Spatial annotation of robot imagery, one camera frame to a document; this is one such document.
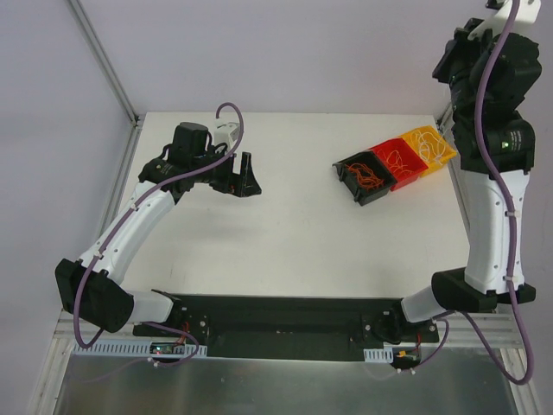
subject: metal sheet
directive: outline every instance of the metal sheet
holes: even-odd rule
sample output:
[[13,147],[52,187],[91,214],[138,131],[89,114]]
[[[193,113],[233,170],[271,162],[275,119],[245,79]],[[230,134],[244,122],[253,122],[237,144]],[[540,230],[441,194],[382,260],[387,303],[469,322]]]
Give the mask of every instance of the metal sheet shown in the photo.
[[[125,358],[72,356],[91,378]],[[481,351],[445,349],[415,375],[387,365],[206,359],[171,369],[137,363],[107,380],[64,379],[55,414],[488,414],[517,413],[507,384]]]

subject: white cable clip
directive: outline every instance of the white cable clip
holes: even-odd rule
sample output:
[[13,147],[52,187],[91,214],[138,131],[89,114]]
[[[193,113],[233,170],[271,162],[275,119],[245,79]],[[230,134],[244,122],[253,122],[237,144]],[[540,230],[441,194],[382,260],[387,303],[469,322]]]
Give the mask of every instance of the white cable clip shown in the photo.
[[505,216],[507,217],[510,217],[510,218],[517,218],[517,219],[520,219],[521,218],[521,214],[520,214],[520,211],[519,210],[515,210],[514,212],[505,212]]

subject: orange wire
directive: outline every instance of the orange wire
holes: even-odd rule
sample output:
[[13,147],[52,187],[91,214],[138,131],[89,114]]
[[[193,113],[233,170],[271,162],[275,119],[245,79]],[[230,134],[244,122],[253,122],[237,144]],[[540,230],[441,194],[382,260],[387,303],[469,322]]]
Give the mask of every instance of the orange wire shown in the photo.
[[384,184],[384,180],[375,175],[374,171],[366,164],[353,163],[346,167],[351,173],[355,174],[360,187],[365,190],[374,190]]
[[[190,330],[190,324],[188,324],[188,322],[184,322],[184,324],[182,325],[182,329],[186,332],[188,332]],[[176,346],[181,346],[182,343],[184,343],[186,341],[187,337],[185,335],[182,335],[181,338],[179,340],[176,341],[175,345]]]

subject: white worktable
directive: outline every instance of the white worktable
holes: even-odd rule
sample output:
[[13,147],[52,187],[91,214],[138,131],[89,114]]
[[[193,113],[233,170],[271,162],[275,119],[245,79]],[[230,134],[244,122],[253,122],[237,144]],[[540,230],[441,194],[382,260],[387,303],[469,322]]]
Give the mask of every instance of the white worktable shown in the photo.
[[[236,119],[231,112],[225,118]],[[435,271],[466,265],[468,242],[448,169],[364,207],[332,163],[431,116],[246,113],[241,150],[263,194],[197,184],[153,230],[123,287],[183,294],[403,297]],[[212,113],[150,112],[125,185],[191,121]],[[239,157],[235,171],[239,169]]]

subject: red bin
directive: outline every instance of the red bin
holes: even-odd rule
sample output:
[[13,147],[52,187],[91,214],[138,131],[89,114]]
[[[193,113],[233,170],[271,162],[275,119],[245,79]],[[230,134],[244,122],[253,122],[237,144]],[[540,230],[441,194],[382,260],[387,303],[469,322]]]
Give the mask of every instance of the red bin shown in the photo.
[[378,159],[397,180],[391,191],[413,183],[428,168],[426,163],[402,138],[393,138],[371,147]]

